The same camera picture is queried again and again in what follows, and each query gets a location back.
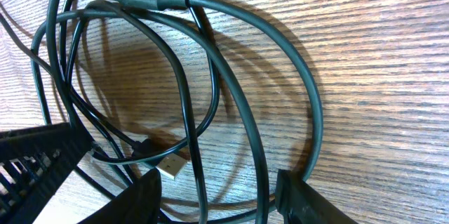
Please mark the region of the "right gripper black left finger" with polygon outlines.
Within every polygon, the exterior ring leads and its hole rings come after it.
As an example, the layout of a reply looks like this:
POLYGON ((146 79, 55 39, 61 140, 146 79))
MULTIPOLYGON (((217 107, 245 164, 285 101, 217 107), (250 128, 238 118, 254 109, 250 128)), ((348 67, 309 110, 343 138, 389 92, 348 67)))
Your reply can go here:
POLYGON ((161 174, 152 169, 79 224, 157 224, 161 191, 161 174))

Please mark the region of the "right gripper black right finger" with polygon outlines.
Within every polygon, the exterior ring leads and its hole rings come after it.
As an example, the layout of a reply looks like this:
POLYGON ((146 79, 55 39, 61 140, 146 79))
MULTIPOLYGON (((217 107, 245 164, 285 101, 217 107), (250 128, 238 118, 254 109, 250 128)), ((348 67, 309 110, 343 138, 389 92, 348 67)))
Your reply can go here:
POLYGON ((356 224, 291 171, 278 172, 275 205, 288 224, 356 224))

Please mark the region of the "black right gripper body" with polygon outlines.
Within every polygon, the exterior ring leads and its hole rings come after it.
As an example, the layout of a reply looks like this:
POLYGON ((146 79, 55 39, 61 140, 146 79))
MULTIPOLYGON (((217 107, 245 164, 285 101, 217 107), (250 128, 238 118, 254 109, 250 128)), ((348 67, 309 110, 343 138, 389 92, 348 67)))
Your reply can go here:
POLYGON ((1 222, 33 223, 92 148, 68 123, 1 133, 1 222))

